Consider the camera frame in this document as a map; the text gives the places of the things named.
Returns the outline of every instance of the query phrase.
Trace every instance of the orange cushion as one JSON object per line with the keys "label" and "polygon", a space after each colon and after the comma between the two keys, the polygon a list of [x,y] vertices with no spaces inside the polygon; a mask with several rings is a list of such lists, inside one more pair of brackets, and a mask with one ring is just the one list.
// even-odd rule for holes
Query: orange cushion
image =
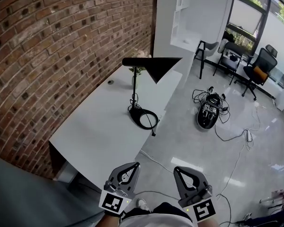
{"label": "orange cushion", "polygon": [[256,74],[259,76],[259,78],[261,78],[263,81],[265,81],[266,78],[268,77],[268,74],[265,73],[265,72],[263,72],[263,71],[260,69],[260,67],[258,67],[258,66],[256,66],[256,67],[254,68],[254,73],[256,73]]}

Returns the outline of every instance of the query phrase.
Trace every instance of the vase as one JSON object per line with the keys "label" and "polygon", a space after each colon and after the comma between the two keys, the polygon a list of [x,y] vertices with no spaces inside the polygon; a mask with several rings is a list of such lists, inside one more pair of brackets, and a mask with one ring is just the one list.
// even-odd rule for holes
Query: vase
{"label": "vase", "polygon": [[138,77],[136,77],[136,89],[138,89]]}

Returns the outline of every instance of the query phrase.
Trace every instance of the white wall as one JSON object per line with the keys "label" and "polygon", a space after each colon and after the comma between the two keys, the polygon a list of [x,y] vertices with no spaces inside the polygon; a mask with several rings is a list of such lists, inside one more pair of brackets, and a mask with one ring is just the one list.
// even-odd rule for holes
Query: white wall
{"label": "white wall", "polygon": [[232,0],[191,0],[186,28],[202,35],[202,40],[221,41]]}
{"label": "white wall", "polygon": [[262,47],[272,45],[277,51],[277,68],[284,74],[284,24],[273,14],[269,13],[263,35],[261,37],[256,53]]}

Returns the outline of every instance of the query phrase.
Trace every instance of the person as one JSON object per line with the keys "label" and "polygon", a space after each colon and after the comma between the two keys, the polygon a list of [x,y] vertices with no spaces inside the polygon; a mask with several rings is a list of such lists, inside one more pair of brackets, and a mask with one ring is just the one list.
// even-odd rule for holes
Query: person
{"label": "person", "polygon": [[164,202],[153,212],[144,199],[138,199],[136,208],[126,213],[119,224],[120,216],[105,211],[104,217],[96,227],[218,227],[215,219],[206,219],[195,225],[191,218],[182,210]]}
{"label": "person", "polygon": [[238,221],[239,226],[263,226],[284,227],[284,210],[265,217],[251,218],[251,213],[245,215],[242,221]]}

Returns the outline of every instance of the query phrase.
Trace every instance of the polished floor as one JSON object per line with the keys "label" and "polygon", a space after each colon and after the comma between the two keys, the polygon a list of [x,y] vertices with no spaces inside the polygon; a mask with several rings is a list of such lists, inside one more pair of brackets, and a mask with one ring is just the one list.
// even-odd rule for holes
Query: polished floor
{"label": "polished floor", "polygon": [[[284,188],[284,112],[276,109],[272,99],[257,90],[256,102],[249,91],[242,97],[244,87],[234,83],[229,86],[231,79],[220,71],[213,77],[214,68],[210,65],[205,66],[202,80],[198,78],[199,70],[197,61],[184,89],[177,90],[171,98],[157,136],[149,137],[142,150],[170,171],[183,163],[201,170],[215,195],[229,182],[223,194],[230,202],[232,221],[241,220],[247,212],[252,212],[253,217],[263,216],[268,213],[267,207],[259,205],[259,200],[270,197],[273,190]],[[243,136],[223,142],[214,129],[202,132],[196,126],[198,105],[192,101],[193,90],[206,90],[210,86],[215,92],[224,93],[230,105],[229,121],[216,124],[223,139],[240,135],[244,128],[259,129],[252,131],[254,146],[249,150],[244,146]],[[240,159],[229,179],[240,151]],[[159,191],[179,198],[173,174],[141,153],[136,161],[142,167],[135,193]],[[179,207],[176,200],[157,193],[146,192],[138,197],[143,197],[151,209],[163,201]],[[217,205],[219,223],[229,221],[227,201],[220,198]]]}

